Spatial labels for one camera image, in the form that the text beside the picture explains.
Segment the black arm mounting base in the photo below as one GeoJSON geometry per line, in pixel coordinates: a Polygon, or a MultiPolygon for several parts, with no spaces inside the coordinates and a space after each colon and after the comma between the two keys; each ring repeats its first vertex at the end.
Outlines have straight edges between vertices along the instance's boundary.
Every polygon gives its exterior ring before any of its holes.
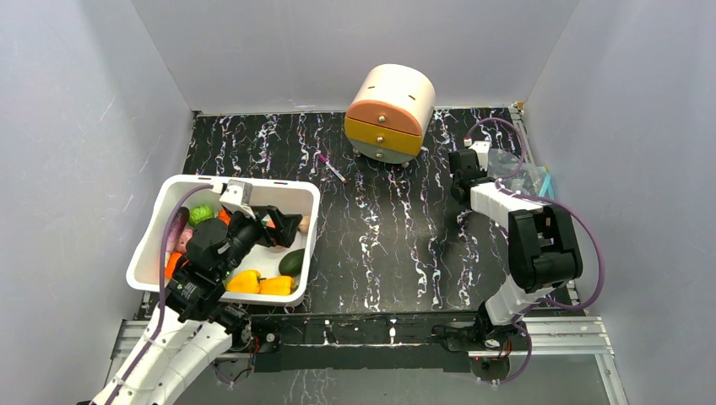
{"type": "Polygon", "coordinates": [[[474,311],[255,314],[259,372],[288,370],[473,370],[504,374],[526,347],[512,327],[483,336],[474,311]]]}

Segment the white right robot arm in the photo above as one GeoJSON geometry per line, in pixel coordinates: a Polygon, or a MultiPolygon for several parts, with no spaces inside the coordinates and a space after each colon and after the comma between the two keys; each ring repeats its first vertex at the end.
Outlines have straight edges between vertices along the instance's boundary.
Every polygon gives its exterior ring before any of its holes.
{"type": "Polygon", "coordinates": [[[509,274],[485,301],[469,327],[438,325],[433,333],[447,346],[463,342],[483,349],[503,348],[524,332],[523,317],[539,300],[583,273],[572,216],[553,203],[509,193],[488,176],[489,154],[476,145],[448,156],[451,193],[507,232],[509,274]]]}

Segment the clear zip top bag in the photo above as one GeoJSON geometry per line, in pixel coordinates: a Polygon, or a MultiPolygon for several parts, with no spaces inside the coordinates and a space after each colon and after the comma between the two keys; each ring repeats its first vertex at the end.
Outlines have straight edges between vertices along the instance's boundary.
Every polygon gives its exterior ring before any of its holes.
{"type": "Polygon", "coordinates": [[[538,197],[554,198],[552,176],[543,166],[524,161],[507,151],[491,148],[488,153],[487,174],[494,179],[501,178],[502,184],[512,191],[538,197]]]}

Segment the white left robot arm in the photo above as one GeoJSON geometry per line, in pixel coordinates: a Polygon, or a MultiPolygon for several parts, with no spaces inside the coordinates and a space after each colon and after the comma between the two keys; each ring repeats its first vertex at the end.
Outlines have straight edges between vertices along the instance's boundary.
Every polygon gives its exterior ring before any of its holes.
{"type": "Polygon", "coordinates": [[[263,206],[195,225],[144,334],[91,402],[171,404],[220,354],[247,348],[251,316],[221,299],[229,277],[255,246],[290,247],[302,219],[263,206]]]}

